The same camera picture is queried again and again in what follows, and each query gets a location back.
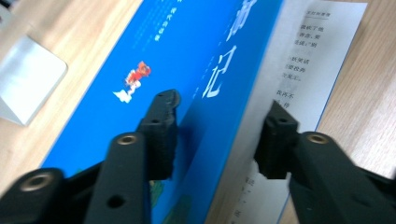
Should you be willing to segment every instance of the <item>book cover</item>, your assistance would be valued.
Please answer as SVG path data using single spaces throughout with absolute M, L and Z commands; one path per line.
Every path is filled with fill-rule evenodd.
M 144 1 L 42 166 L 71 176 L 102 161 L 113 137 L 136 129 L 155 94 L 176 89 L 175 169 L 150 182 L 152 222 L 203 223 L 281 5 Z

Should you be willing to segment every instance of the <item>blue book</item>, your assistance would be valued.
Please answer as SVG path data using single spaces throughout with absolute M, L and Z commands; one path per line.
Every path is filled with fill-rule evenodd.
M 154 96 L 181 95 L 172 177 L 151 182 L 153 223 L 204 223 L 282 0 L 145 0 L 43 167 L 66 176 L 135 131 Z

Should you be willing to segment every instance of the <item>open book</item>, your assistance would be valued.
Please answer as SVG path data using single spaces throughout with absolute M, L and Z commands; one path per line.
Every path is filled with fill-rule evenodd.
M 292 108 L 299 103 L 291 100 L 302 99 L 282 85 L 303 82 L 307 73 L 307 58 L 300 66 L 294 58 L 285 64 L 306 3 L 289 11 L 290 23 L 276 28 L 285 25 L 281 11 L 292 8 L 287 5 L 297 7 L 283 0 L 145 0 L 43 167 L 59 167 L 71 176 L 96 164 L 114 136 L 135 130 L 155 94 L 176 89 L 182 99 L 175 170 L 170 179 L 151 183 L 152 221 L 227 221 L 271 102 Z M 310 42 L 309 48 L 319 47 Z M 285 66 L 299 70 L 285 75 Z

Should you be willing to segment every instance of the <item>book page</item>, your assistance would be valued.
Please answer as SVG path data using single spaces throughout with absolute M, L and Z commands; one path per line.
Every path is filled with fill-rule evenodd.
M 277 62 L 281 84 L 274 99 L 299 122 L 299 132 L 314 131 L 356 33 L 366 3 L 316 1 L 306 11 L 287 60 Z M 251 164 L 229 223 L 277 223 L 289 197 L 287 180 L 267 180 Z

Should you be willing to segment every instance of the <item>wooden table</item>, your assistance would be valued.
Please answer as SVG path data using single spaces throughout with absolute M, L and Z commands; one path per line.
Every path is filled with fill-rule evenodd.
M 396 1 L 369 0 L 319 131 L 359 166 L 391 177 L 396 164 Z M 37 168 L 141 0 L 21 0 L 14 13 L 68 72 L 28 127 L 0 119 L 0 194 Z M 283 223 L 296 222 L 288 206 Z

